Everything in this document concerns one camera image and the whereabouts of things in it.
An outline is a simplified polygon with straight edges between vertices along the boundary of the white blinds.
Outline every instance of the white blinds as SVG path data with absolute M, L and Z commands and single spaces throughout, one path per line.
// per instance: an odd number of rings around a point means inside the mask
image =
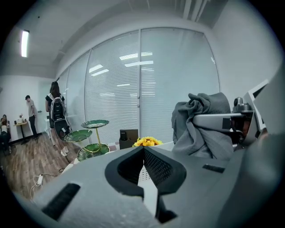
M 141 137 L 170 142 L 176 103 L 220 91 L 215 60 L 202 33 L 183 29 L 142 30 L 141 52 Z
M 102 143 L 118 142 L 120 129 L 137 129 L 138 32 L 123 34 L 91 50 L 85 81 L 86 120 L 105 119 Z M 97 143 L 95 134 L 92 143 Z
M 81 124 L 85 122 L 84 112 L 84 82 L 89 52 L 77 59 L 69 68 L 66 85 L 66 118 L 72 130 L 84 129 Z
M 67 74 L 68 74 L 68 69 L 67 68 L 59 77 L 58 79 L 58 86 L 59 86 L 59 91 L 62 94 L 62 96 L 66 99 L 66 82 L 67 82 Z

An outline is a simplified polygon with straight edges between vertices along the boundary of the backpack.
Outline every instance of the backpack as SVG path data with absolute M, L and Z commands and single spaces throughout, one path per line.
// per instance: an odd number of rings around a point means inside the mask
M 54 98 L 52 94 L 48 95 L 52 99 L 52 104 L 50 105 L 49 115 L 53 121 L 59 119 L 65 119 L 65 105 L 60 97 Z

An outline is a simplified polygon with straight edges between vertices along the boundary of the sitting person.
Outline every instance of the sitting person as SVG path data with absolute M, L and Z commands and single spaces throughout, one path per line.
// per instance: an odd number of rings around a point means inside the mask
M 11 138 L 10 132 L 9 132 L 9 123 L 7 122 L 7 117 L 6 115 L 3 115 L 3 118 L 1 119 L 1 135 L 0 135 L 0 143 L 4 144 L 4 151 L 9 148 L 9 153 L 11 153 L 11 147 L 9 147 L 9 140 Z

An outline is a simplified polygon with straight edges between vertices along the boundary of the man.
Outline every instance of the man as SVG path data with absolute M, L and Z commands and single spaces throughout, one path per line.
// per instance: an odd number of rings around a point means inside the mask
M 37 131 L 36 131 L 36 127 L 35 127 L 35 118 L 37 117 L 36 113 L 35 113 L 35 105 L 34 105 L 34 101 L 30 98 L 29 95 L 26 96 L 25 100 L 27 101 L 27 105 L 28 105 L 28 119 L 31 123 L 31 129 L 33 132 L 33 136 L 34 139 L 37 140 Z

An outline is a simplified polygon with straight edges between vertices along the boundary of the white cable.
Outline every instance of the white cable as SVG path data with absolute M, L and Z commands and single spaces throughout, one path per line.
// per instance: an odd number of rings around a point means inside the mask
M 33 189 L 33 187 L 35 187 L 35 186 L 39 187 L 40 186 L 40 185 L 37 185 L 37 181 L 35 182 L 34 177 L 35 176 L 33 176 L 33 181 L 34 181 L 35 184 L 31 187 L 31 191 L 30 191 L 31 200 L 32 200 L 32 189 Z

